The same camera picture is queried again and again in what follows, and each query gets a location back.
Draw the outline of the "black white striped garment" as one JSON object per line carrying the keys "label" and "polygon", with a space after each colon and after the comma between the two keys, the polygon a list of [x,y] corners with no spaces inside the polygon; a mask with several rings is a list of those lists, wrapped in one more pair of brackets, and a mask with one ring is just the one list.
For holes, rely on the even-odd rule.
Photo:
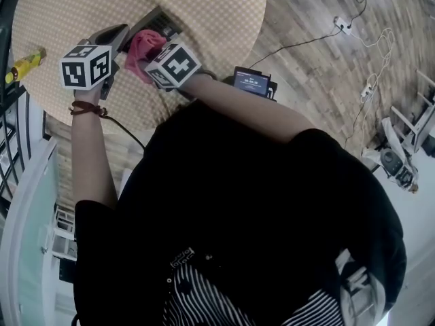
{"label": "black white striped garment", "polygon": [[167,282],[163,326],[345,326],[338,302],[321,289],[280,324],[261,325],[190,264],[174,268]]}

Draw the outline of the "round beige table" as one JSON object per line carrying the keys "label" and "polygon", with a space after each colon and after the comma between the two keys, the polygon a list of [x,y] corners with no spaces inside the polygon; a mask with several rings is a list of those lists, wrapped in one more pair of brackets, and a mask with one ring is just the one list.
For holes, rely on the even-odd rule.
{"label": "round beige table", "polygon": [[48,114],[71,124],[73,93],[61,86],[59,62],[80,40],[117,24],[135,26],[160,7],[178,25],[205,69],[230,75],[248,57],[264,18],[266,0],[18,0],[12,52],[22,58],[40,48],[42,64],[23,85]]}

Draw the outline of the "person's black shirt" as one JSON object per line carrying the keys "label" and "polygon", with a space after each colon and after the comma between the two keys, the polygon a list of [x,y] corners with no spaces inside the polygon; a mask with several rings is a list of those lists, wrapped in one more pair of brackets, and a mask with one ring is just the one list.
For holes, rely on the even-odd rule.
{"label": "person's black shirt", "polygon": [[202,103],[156,129],[114,209],[75,211],[77,326],[163,326],[182,264],[261,325],[320,289],[340,306],[345,249],[383,285],[386,312],[404,282],[402,225],[358,159],[322,130],[276,143]]}

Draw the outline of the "white desk frame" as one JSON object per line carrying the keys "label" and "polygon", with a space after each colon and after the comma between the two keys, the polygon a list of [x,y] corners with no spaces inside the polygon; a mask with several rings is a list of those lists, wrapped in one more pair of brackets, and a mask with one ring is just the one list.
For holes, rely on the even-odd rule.
{"label": "white desk frame", "polygon": [[423,101],[421,115],[416,118],[415,122],[412,122],[397,108],[391,106],[392,113],[409,129],[409,133],[404,134],[395,128],[399,136],[403,138],[403,148],[411,155],[417,153],[435,127],[435,81],[419,69],[416,69],[415,73],[417,74],[415,93],[417,98]]}

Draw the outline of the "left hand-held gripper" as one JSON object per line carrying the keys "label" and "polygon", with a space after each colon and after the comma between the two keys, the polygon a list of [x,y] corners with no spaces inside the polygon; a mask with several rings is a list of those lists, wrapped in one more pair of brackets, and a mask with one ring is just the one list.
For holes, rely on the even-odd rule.
{"label": "left hand-held gripper", "polygon": [[106,100],[119,70],[115,57],[124,47],[129,32],[127,24],[117,24],[81,40],[59,60],[61,86],[75,92],[102,85],[100,99]]}

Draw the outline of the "person's right forearm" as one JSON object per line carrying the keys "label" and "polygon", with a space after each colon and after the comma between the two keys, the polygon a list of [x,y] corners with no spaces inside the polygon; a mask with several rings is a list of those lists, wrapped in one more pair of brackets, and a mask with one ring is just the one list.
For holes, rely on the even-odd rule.
{"label": "person's right forearm", "polygon": [[301,132],[314,129],[301,113],[208,75],[193,75],[181,89],[214,111],[275,141],[288,143]]}

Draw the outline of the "white plastic bag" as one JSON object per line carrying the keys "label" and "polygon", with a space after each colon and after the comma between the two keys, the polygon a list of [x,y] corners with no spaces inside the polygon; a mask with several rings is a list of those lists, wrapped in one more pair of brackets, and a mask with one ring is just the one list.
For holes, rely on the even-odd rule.
{"label": "white plastic bag", "polygon": [[403,149],[403,147],[401,145],[400,139],[399,139],[398,135],[396,134],[396,131],[394,130],[394,127],[391,123],[390,118],[389,117],[384,118],[382,120],[381,124],[382,124],[383,130],[384,130],[384,133],[385,133],[385,137],[387,139],[387,147],[382,148],[380,151],[376,151],[374,149],[364,148],[362,151],[362,157],[373,161],[378,166],[381,166],[381,159],[380,159],[381,151],[383,149],[392,149],[394,152],[396,152],[400,156],[400,159],[403,162],[405,162],[406,164],[411,166],[409,163],[408,157],[405,153],[405,150]]}

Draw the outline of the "white printed garment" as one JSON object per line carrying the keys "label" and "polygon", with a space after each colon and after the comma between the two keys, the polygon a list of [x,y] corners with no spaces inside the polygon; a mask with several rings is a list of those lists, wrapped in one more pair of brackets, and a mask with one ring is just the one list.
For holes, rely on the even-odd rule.
{"label": "white printed garment", "polygon": [[336,258],[344,326],[377,326],[387,314],[386,296],[378,279],[345,249]]}

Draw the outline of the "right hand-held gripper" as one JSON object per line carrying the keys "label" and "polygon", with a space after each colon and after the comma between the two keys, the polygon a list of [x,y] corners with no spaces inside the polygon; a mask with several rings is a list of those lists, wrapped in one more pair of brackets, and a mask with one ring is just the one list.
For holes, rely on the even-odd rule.
{"label": "right hand-held gripper", "polygon": [[145,73],[162,89],[179,88],[201,68],[199,59],[184,42],[171,43],[145,68]]}

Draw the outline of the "yellow bottle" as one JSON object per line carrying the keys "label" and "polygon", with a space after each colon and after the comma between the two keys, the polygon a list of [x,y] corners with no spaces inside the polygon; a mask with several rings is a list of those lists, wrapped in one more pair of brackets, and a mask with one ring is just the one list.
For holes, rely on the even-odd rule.
{"label": "yellow bottle", "polygon": [[46,49],[39,48],[36,52],[17,60],[5,75],[6,84],[20,82],[31,70],[37,68],[46,57]]}

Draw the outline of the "black railing with wooden handrail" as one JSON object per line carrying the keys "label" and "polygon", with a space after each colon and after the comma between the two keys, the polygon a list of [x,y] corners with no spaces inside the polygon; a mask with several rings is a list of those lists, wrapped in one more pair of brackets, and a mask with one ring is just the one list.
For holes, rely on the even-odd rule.
{"label": "black railing with wooden handrail", "polygon": [[31,159],[30,97],[23,86],[0,103],[0,211],[8,212],[27,160]]}

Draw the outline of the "pink cloth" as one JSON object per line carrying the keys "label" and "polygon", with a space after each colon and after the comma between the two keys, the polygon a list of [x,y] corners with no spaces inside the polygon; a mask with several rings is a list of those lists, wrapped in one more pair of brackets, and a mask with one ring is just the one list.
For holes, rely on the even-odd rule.
{"label": "pink cloth", "polygon": [[124,68],[131,71],[143,83],[152,84],[153,79],[145,72],[145,68],[159,55],[167,40],[153,30],[139,31],[130,43]]}

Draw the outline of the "white shelf unit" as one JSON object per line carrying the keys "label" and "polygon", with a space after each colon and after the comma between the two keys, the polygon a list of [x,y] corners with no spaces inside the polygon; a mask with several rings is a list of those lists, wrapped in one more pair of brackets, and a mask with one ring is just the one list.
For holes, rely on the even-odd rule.
{"label": "white shelf unit", "polygon": [[63,206],[54,205],[50,222],[43,232],[41,252],[48,257],[55,277],[64,283],[73,283],[77,261],[75,215]]}

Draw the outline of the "frosted glass panel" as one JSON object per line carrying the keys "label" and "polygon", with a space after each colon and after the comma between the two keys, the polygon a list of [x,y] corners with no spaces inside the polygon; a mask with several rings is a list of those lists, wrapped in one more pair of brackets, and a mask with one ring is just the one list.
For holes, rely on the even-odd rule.
{"label": "frosted glass panel", "polygon": [[51,252],[58,196],[56,139],[41,140],[14,193],[0,244],[5,326],[54,326],[58,264]]}

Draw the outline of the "grey round device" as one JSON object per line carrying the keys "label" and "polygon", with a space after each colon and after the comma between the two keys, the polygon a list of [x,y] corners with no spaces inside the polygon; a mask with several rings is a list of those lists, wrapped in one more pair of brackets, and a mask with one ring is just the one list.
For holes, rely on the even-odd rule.
{"label": "grey round device", "polygon": [[417,172],[411,166],[400,159],[400,156],[392,149],[381,151],[381,166],[387,173],[388,178],[404,191],[416,194],[419,190],[417,184]]}

